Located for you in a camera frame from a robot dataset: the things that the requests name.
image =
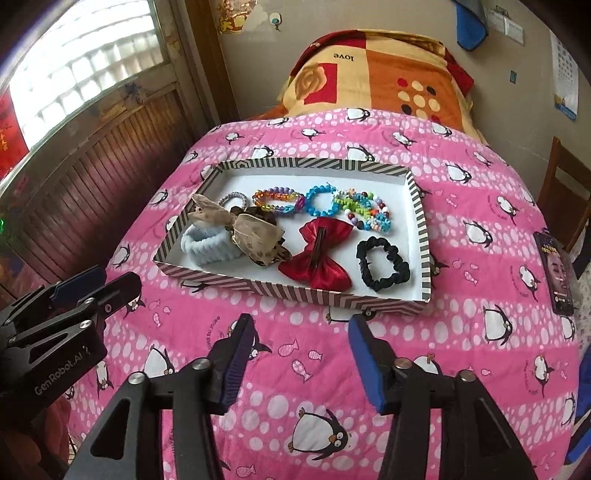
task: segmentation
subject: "silver bracelet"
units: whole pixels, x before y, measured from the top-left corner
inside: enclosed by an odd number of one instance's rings
[[[241,199],[242,200],[242,210],[246,210],[246,207],[248,207],[248,198],[246,198],[246,195],[244,195],[243,193],[240,192],[230,192],[227,195],[223,196],[220,201],[218,202],[218,204],[220,204],[221,206],[224,206],[228,200],[230,199]]]

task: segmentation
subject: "colorful beaded bracelet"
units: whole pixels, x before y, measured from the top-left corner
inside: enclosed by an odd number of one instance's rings
[[[336,213],[339,211],[339,205],[335,202],[332,203],[329,210],[318,210],[312,205],[312,199],[317,194],[334,192],[336,192],[336,187],[333,187],[329,184],[312,187],[308,193],[306,193],[306,203],[304,205],[304,210],[314,217],[332,217],[336,215]]]
[[[267,205],[265,200],[281,200],[282,202],[294,202],[293,205]],[[255,206],[265,212],[273,212],[276,215],[290,215],[299,212],[304,207],[304,196],[289,187],[273,187],[266,190],[257,190],[252,196]]]
[[[390,229],[388,207],[371,192],[357,193],[355,189],[341,190],[335,194],[334,202],[344,210],[346,217],[359,230],[387,233]],[[356,213],[363,215],[365,221],[359,220],[355,216]]]

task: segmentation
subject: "blue gripper pad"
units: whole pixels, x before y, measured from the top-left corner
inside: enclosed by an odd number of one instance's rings
[[[365,338],[362,329],[366,330]],[[355,357],[355,364],[361,377],[365,395],[375,407],[375,410],[378,413],[384,414],[386,404],[384,376],[366,341],[368,338],[367,333],[371,336],[370,341],[383,342],[383,340],[374,339],[364,317],[354,315],[349,321],[349,345],[351,346],[353,357]]]
[[[51,296],[51,303],[55,309],[76,305],[78,300],[101,288],[106,280],[104,268],[97,266],[84,270],[75,277],[61,282]]]
[[[229,361],[223,378],[222,399],[220,403],[229,408],[236,402],[238,391],[244,378],[248,357],[251,354],[252,342],[255,337],[255,324],[250,315],[240,315],[240,320],[234,328],[232,337],[240,335],[238,344],[235,346],[232,359]]]

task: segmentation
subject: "wall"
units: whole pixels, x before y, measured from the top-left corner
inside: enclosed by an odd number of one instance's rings
[[[211,0],[215,5],[218,0]],[[348,28],[403,30],[445,43],[474,77],[473,117],[491,147],[540,190],[552,137],[591,167],[591,87],[579,76],[579,117],[572,122],[554,109],[548,28],[518,0],[484,0],[506,8],[525,30],[525,47],[491,31],[475,51],[456,43],[456,11],[451,0],[258,0],[267,13],[278,12],[280,32],[268,22],[249,25],[239,35],[221,35],[232,89],[242,118],[274,106],[301,52],[316,38]],[[517,84],[509,73],[518,74]]]

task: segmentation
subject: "light blue hair tie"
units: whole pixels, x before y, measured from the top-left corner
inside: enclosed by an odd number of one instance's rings
[[[190,225],[181,237],[181,250],[197,265],[234,260],[242,251],[232,242],[232,233],[206,222]]]

